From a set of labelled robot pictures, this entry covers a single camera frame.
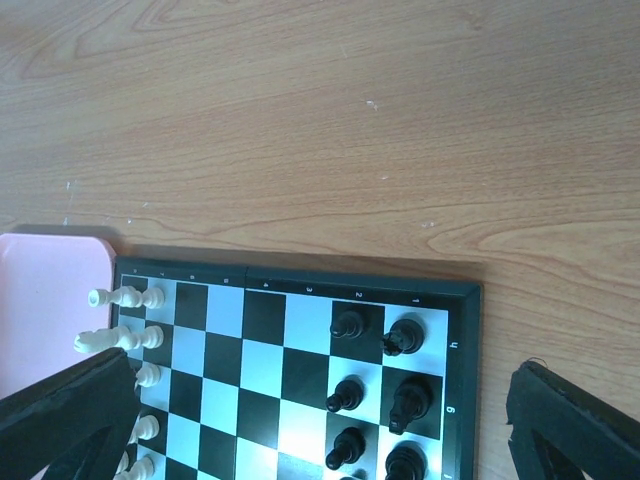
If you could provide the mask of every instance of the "chessboard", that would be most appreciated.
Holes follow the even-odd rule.
[[[423,478],[472,479],[478,284],[118,257],[121,286],[157,287],[165,297],[156,309],[112,308],[112,327],[158,326],[164,335],[158,348],[128,352],[133,368],[161,371],[158,384],[137,388],[140,417],[153,415],[159,434],[127,447],[131,463],[151,459],[153,480],[406,480],[387,477],[399,446],[419,454]],[[337,318],[354,311],[362,331],[332,335]],[[424,338],[415,352],[386,355],[381,339],[400,319],[420,325]],[[361,401],[328,411],[346,379],[363,387]],[[428,392],[428,408],[398,435],[390,411],[407,382]],[[363,450],[327,468],[349,428]]]

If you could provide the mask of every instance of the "black pawn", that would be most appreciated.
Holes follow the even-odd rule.
[[[418,322],[402,318],[391,326],[391,330],[382,337],[382,351],[395,357],[401,353],[415,353],[424,342],[424,330]]]
[[[411,447],[398,446],[387,456],[385,480],[422,480],[427,470],[424,458]]]
[[[325,459],[330,470],[338,470],[345,463],[356,463],[364,453],[364,437],[354,427],[344,429],[333,442],[333,450]]]
[[[362,385],[355,380],[343,380],[337,386],[335,393],[327,398],[327,410],[336,413],[342,409],[353,410],[360,405],[364,398]]]
[[[364,332],[364,318],[354,310],[347,310],[333,318],[329,331],[335,338],[357,338]]]
[[[393,395],[389,412],[389,431],[402,435],[409,423],[427,414],[431,406],[431,392],[419,379],[405,380]]]

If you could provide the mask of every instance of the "pink plastic container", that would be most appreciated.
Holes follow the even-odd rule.
[[[109,325],[87,296],[111,289],[114,257],[93,237],[0,235],[0,398],[88,358],[73,340]]]

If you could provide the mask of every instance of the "wooden table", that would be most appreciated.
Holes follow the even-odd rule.
[[[0,228],[482,281],[478,477],[512,479],[529,357],[640,417],[639,32],[636,0],[4,0]]]

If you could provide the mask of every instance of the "white chess piece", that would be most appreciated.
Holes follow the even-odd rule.
[[[116,474],[125,471],[129,467],[129,455],[127,452],[122,454],[122,458],[120,459],[120,463],[118,464],[118,468],[116,468]]]
[[[133,287],[120,287],[113,292],[96,289],[89,292],[89,306],[100,307],[114,303],[121,307],[138,308],[142,306],[142,294]]]
[[[164,293],[157,287],[148,288],[142,293],[142,304],[150,309],[164,305]]]
[[[152,363],[145,363],[136,372],[136,386],[153,387],[160,381],[160,368]]]
[[[97,353],[111,347],[124,350],[140,347],[158,348],[163,340],[162,329],[155,325],[145,328],[142,333],[131,332],[127,327],[118,326],[79,333],[76,335],[74,348],[80,353]]]
[[[147,415],[140,418],[129,437],[129,443],[135,443],[139,439],[150,440],[160,432],[160,424],[153,415]]]
[[[149,480],[153,471],[153,462],[148,456],[144,456],[133,464],[131,470],[117,474],[113,480]]]

